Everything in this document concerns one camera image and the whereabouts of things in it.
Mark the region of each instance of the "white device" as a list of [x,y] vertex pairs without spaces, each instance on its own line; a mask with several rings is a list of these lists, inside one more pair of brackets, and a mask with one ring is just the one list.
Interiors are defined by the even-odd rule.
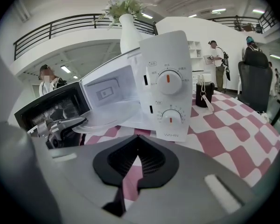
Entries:
[[78,133],[115,125],[155,130],[185,141],[192,105],[192,68],[183,31],[157,35],[96,68],[80,81],[90,111]]

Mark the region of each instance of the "pink and white tablecloth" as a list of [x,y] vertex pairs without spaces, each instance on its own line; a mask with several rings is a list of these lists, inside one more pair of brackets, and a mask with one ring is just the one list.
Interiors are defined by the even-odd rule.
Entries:
[[[176,144],[209,155],[254,186],[280,150],[280,135],[257,112],[228,95],[215,91],[214,113],[196,106],[195,97],[193,94],[187,140]],[[85,144],[133,134],[156,137],[155,131],[116,126],[86,135]],[[127,208],[138,197],[136,187],[140,178],[142,168],[137,158],[123,182]]]

